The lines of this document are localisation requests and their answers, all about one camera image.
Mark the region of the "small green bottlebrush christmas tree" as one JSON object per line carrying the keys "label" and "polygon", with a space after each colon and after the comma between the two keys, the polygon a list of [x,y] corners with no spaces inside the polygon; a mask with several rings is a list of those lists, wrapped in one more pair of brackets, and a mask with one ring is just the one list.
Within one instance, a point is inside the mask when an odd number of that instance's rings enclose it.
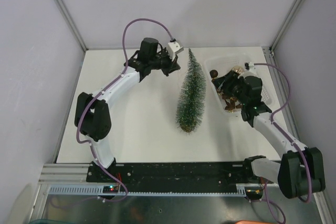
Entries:
{"label": "small green bottlebrush christmas tree", "polygon": [[185,133],[201,125],[205,110],[206,79],[201,64],[188,50],[187,73],[182,83],[176,109],[176,122]]}

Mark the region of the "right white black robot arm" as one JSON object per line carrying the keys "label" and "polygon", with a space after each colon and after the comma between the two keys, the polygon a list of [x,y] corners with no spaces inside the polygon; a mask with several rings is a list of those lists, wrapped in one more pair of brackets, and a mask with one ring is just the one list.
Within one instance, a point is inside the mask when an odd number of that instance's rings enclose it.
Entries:
{"label": "right white black robot arm", "polygon": [[264,156],[246,159],[248,166],[242,169],[243,179],[254,183],[260,177],[279,185],[286,198],[309,197],[325,190],[323,157],[316,148],[308,148],[271,119],[272,110],[262,99],[262,80],[252,74],[239,75],[230,71],[212,81],[217,91],[233,97],[241,105],[243,121],[261,133],[276,150],[281,162],[273,162]]}

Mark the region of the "white perforated plastic basket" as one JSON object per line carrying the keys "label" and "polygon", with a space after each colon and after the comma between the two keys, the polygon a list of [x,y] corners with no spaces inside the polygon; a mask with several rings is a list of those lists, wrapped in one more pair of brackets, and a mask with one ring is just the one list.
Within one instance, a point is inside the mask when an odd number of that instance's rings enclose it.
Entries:
{"label": "white perforated plastic basket", "polygon": [[275,96],[271,92],[271,83],[268,81],[268,77],[270,77],[270,74],[267,72],[268,69],[265,69],[263,67],[255,67],[255,69],[252,70],[252,73],[246,73],[247,70],[245,69],[245,63],[252,61],[253,60],[251,55],[245,53],[225,54],[221,56],[215,56],[204,61],[203,66],[205,71],[207,72],[207,78],[210,82],[212,92],[215,96],[220,111],[225,116],[240,116],[240,109],[225,110],[227,104],[225,100],[222,99],[222,96],[217,93],[216,88],[212,84],[212,79],[209,73],[211,70],[216,70],[218,72],[218,76],[222,77],[223,75],[227,74],[232,68],[243,68],[244,73],[242,74],[242,76],[247,77],[255,75],[263,81],[261,91],[262,101],[270,108],[275,105]]}

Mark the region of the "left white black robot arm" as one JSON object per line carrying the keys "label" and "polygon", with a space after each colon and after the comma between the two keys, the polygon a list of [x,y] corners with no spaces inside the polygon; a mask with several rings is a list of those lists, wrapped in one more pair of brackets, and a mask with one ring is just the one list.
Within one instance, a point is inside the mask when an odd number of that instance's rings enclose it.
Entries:
{"label": "left white black robot arm", "polygon": [[137,50],[124,64],[121,73],[108,85],[93,92],[78,95],[75,126],[76,137],[86,136],[94,161],[100,165],[98,176],[105,182],[115,178],[115,162],[108,140],[112,129],[110,110],[116,101],[133,86],[140,83],[153,70],[160,70],[165,76],[180,69],[178,54],[183,46],[176,40],[162,47],[157,39],[144,38]]}

